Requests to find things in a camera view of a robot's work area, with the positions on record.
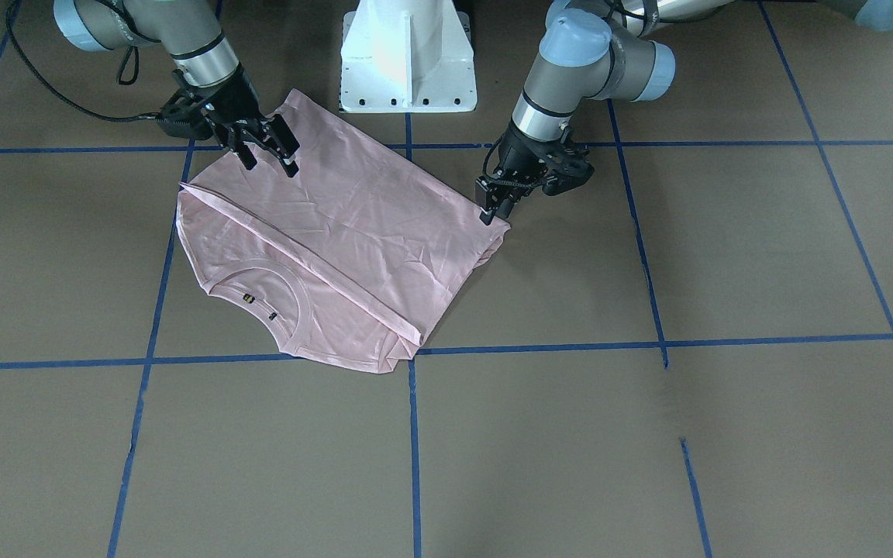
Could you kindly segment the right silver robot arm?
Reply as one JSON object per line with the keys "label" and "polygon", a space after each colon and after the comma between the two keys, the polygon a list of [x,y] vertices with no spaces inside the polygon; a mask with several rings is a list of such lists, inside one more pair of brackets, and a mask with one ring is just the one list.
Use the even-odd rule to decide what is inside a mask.
{"label": "right silver robot arm", "polygon": [[173,60],[176,92],[156,113],[170,137],[215,140],[246,170],[258,147],[298,173],[297,138],[280,116],[268,117],[245,68],[205,1],[54,1],[53,17],[68,42],[85,52],[157,45]]}

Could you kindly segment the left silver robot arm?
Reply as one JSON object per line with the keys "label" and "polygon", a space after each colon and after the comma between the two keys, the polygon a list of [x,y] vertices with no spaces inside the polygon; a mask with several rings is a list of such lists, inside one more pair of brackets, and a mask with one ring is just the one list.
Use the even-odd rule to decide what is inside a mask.
{"label": "left silver robot arm", "polygon": [[475,181],[481,221],[507,219],[535,190],[560,195],[588,183],[588,146],[573,141],[584,100],[651,102],[669,91],[677,61],[650,36],[667,26],[704,22],[726,1],[555,1],[546,31],[506,131],[490,147]]}

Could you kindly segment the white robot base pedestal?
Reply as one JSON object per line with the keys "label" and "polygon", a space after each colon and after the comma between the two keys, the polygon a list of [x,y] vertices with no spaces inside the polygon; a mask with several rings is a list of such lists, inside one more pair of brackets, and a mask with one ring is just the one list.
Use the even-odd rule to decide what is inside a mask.
{"label": "white robot base pedestal", "polygon": [[469,10],[453,1],[360,1],[343,16],[341,110],[474,111],[478,87]]}

